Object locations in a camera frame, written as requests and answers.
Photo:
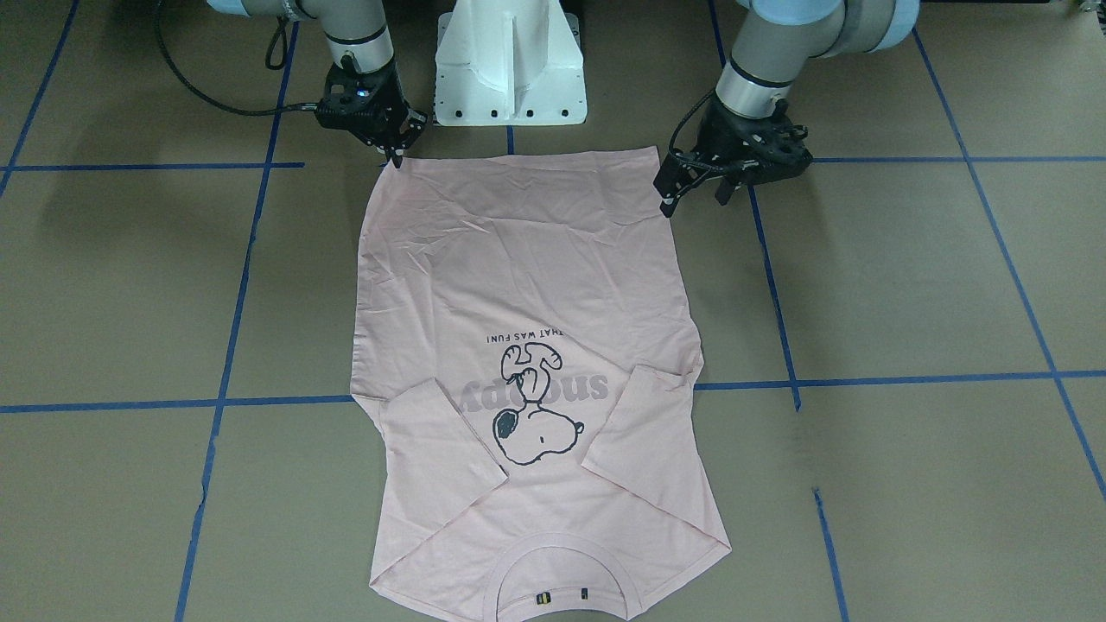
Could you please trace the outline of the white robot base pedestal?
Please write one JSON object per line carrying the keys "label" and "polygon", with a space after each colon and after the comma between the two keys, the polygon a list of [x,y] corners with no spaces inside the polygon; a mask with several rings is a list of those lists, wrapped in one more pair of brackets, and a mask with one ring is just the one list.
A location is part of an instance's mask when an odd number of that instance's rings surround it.
{"label": "white robot base pedestal", "polygon": [[458,1],[438,17],[434,120],[441,126],[583,124],[578,19],[560,1]]}

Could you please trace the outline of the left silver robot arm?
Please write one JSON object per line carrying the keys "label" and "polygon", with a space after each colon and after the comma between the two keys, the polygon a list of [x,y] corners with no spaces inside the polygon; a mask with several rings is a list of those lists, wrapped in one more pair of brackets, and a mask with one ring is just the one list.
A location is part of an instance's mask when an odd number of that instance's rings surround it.
{"label": "left silver robot arm", "polygon": [[799,177],[813,157],[789,93],[807,60],[897,46],[919,12],[917,1],[747,1],[714,89],[692,106],[692,149],[669,143],[653,180],[664,216],[705,182],[718,180],[716,201],[727,204],[740,187]]}

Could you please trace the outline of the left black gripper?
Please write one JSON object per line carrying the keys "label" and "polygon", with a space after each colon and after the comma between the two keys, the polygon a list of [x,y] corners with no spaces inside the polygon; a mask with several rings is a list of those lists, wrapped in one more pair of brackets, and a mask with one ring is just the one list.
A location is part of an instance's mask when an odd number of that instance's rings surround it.
{"label": "left black gripper", "polygon": [[[705,108],[696,144],[684,152],[676,146],[684,126]],[[666,156],[653,178],[661,199],[660,212],[672,217],[677,201],[705,182],[718,180],[716,204],[729,205],[735,189],[799,177],[813,162],[804,141],[807,127],[786,116],[787,99],[779,99],[763,118],[742,117],[721,99],[699,99],[684,114],[669,138]]]}

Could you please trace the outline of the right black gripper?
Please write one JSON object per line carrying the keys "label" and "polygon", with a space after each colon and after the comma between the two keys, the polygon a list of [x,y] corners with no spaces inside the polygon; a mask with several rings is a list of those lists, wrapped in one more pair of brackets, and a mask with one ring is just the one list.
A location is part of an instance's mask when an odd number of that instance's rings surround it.
{"label": "right black gripper", "polygon": [[324,94],[315,108],[324,129],[343,129],[375,149],[390,151],[400,169],[404,151],[422,135],[428,118],[404,97],[396,62],[371,73],[328,68]]}

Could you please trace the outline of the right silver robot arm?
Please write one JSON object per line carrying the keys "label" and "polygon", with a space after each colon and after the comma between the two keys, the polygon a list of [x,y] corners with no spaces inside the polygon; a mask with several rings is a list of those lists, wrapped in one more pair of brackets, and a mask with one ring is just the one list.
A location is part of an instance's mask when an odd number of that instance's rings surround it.
{"label": "right silver robot arm", "polygon": [[425,129],[427,118],[404,96],[390,28],[380,1],[211,1],[228,15],[315,20],[334,60],[320,102],[309,110],[324,129],[343,129],[392,166]]}

